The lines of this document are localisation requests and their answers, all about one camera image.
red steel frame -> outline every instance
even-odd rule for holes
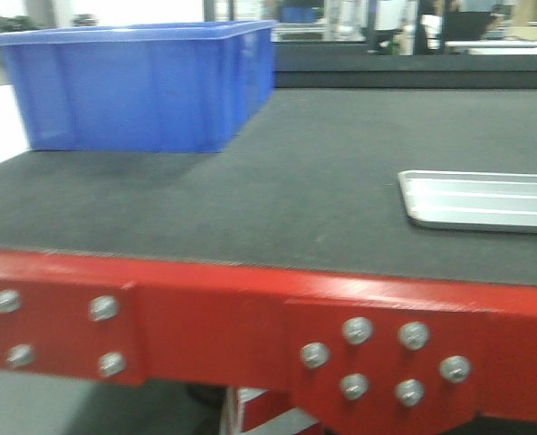
[[[98,379],[99,357],[117,351],[128,364],[112,382],[159,377],[287,392],[341,435],[430,435],[477,414],[537,421],[534,286],[0,250],[7,288],[23,304],[0,314],[0,368],[8,349],[30,343],[36,359],[22,370]],[[89,302],[99,295],[114,295],[120,312],[92,322]],[[355,316],[374,325],[358,346],[341,335]],[[415,352],[397,339],[412,321],[431,333]],[[315,370],[299,356],[310,342],[331,351]],[[471,361],[466,382],[439,376],[452,355]],[[354,372],[370,388],[347,401],[339,381]],[[426,396],[405,408],[394,388],[410,378]]]

blue plastic bin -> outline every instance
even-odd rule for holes
[[[34,150],[217,152],[273,90],[274,21],[0,34]]]
[[[284,6],[282,9],[283,23],[314,23],[316,13],[311,7]]]

gray floor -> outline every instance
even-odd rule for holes
[[[190,435],[215,414],[183,383],[128,387],[0,372],[0,435]]]

bolt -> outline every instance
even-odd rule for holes
[[[429,340],[429,329],[421,322],[404,324],[398,330],[398,340],[410,351],[418,351]]]
[[[309,369],[321,367],[329,360],[329,349],[322,343],[309,343],[301,349],[301,361]]]
[[[21,307],[21,296],[16,290],[0,292],[0,314],[8,314]]]
[[[471,363],[464,356],[450,356],[439,364],[441,376],[451,383],[460,383],[467,379],[471,372]]]
[[[350,374],[340,380],[340,390],[350,401],[357,400],[369,389],[369,380],[360,373]]]
[[[365,343],[373,334],[373,324],[364,317],[354,317],[342,326],[342,335],[350,344]]]
[[[417,405],[425,395],[423,384],[416,379],[403,381],[395,387],[395,395],[403,406],[408,408]]]
[[[119,309],[117,299],[113,296],[99,296],[89,304],[89,317],[93,322],[111,319]]]
[[[34,348],[30,344],[19,344],[8,351],[6,365],[9,369],[25,367],[34,361]]]
[[[125,366],[125,358],[121,353],[105,353],[99,359],[99,375],[102,378],[110,378],[119,372],[123,372],[123,370],[125,370]]]

aluminum tray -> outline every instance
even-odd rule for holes
[[[398,179],[420,226],[537,233],[537,175],[406,170]]]

